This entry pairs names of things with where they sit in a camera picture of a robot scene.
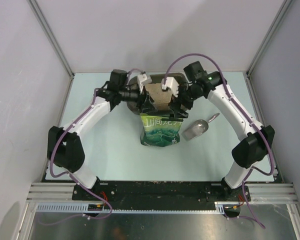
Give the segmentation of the brown litter box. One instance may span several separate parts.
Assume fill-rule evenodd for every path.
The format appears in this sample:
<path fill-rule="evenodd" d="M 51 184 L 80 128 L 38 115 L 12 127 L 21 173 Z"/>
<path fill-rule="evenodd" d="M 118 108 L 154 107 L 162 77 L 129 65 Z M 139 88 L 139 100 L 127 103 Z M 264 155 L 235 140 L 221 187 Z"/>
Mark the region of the brown litter box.
<path fill-rule="evenodd" d="M 170 90 L 168 91 L 162 91 L 161 89 L 161 81 L 164 78 L 165 74 L 164 73 L 151 73 L 150 77 L 152 79 L 152 83 L 148 84 L 145 86 L 145 89 L 148 91 L 150 97 L 154 101 L 154 105 L 156 109 L 158 110 L 159 114 L 167 114 L 169 113 L 169 103 L 172 100 L 172 93 Z M 185 75 L 181 72 L 177 73 L 169 73 L 168 77 L 173 77 L 179 85 L 181 84 L 186 84 L 188 83 Z M 137 87 L 137 76 L 134 76 L 130 78 L 129 80 L 129 85 L 133 85 L 133 87 Z M 140 115 L 140 111 L 137 108 L 137 104 L 135 102 L 127 102 L 127 107 L 129 108 L 130 111 L 132 111 L 136 115 Z"/>

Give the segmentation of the green litter bag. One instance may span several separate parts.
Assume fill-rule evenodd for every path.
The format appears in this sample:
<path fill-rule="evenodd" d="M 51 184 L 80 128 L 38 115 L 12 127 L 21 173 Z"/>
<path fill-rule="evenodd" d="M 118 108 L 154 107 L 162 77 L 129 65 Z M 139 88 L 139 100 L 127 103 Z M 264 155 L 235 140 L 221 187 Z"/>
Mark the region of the green litter bag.
<path fill-rule="evenodd" d="M 140 115 L 143 131 L 140 143 L 151 147 L 168 147 L 180 142 L 179 131 L 183 120 L 171 120 L 169 117 Z"/>

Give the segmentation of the metal scoop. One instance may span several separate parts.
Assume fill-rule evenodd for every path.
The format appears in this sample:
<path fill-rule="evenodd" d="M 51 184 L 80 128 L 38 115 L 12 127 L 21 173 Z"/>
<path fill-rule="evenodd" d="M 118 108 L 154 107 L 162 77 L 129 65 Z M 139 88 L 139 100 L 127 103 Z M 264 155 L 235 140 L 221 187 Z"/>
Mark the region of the metal scoop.
<path fill-rule="evenodd" d="M 182 132 L 182 136 L 187 141 L 201 136 L 209 129 L 209 123 L 215 120 L 219 115 L 220 113 L 215 113 L 208 120 L 204 120 L 204 119 L 195 120 Z"/>

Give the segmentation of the black bag clip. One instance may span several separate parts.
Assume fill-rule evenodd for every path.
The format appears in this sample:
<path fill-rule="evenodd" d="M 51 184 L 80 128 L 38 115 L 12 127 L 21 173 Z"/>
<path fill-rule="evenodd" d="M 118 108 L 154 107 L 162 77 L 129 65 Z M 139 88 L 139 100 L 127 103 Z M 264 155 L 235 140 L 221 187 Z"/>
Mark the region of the black bag clip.
<path fill-rule="evenodd" d="M 141 117 L 155 117 L 155 118 L 162 118 L 162 119 L 170 119 L 171 121 L 183 121 L 184 119 L 179 117 L 174 117 L 173 114 L 147 114 L 147 113 L 141 113 Z"/>

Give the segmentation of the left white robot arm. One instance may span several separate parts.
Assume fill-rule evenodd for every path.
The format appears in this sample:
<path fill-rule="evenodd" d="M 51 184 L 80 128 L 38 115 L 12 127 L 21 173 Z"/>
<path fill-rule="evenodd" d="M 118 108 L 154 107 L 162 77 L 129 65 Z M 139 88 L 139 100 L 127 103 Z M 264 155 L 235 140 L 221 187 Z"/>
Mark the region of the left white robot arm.
<path fill-rule="evenodd" d="M 153 110 L 155 106 L 146 85 L 152 83 L 150 75 L 137 75 L 136 86 L 128 84 L 132 73 L 114 69 L 109 80 L 93 91 L 88 107 L 74 120 L 62 127 L 53 126 L 48 131 L 47 158 L 52 177 L 68 175 L 83 188 L 90 200 L 100 196 L 98 177 L 85 162 L 82 139 L 98 121 L 109 114 L 121 102 L 134 102 L 140 110 Z"/>

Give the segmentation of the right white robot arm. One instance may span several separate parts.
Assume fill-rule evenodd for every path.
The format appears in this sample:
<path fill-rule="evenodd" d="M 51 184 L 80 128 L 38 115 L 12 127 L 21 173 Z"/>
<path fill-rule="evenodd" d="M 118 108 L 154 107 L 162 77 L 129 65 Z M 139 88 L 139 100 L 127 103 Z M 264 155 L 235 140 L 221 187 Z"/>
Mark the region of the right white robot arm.
<path fill-rule="evenodd" d="M 273 157 L 271 146 L 275 130 L 271 125 L 264 126 L 243 107 L 236 98 L 222 71 L 218 69 L 207 73 L 199 61 L 193 62 L 184 69 L 188 83 L 178 81 L 167 73 L 161 81 L 163 91 L 170 90 L 173 97 L 168 107 L 174 119 L 186 119 L 187 110 L 193 107 L 194 101 L 204 97 L 223 114 L 239 140 L 231 151 L 233 164 L 222 178 L 220 194 L 232 201 L 239 194 L 239 188 L 255 164 L 268 155 Z"/>

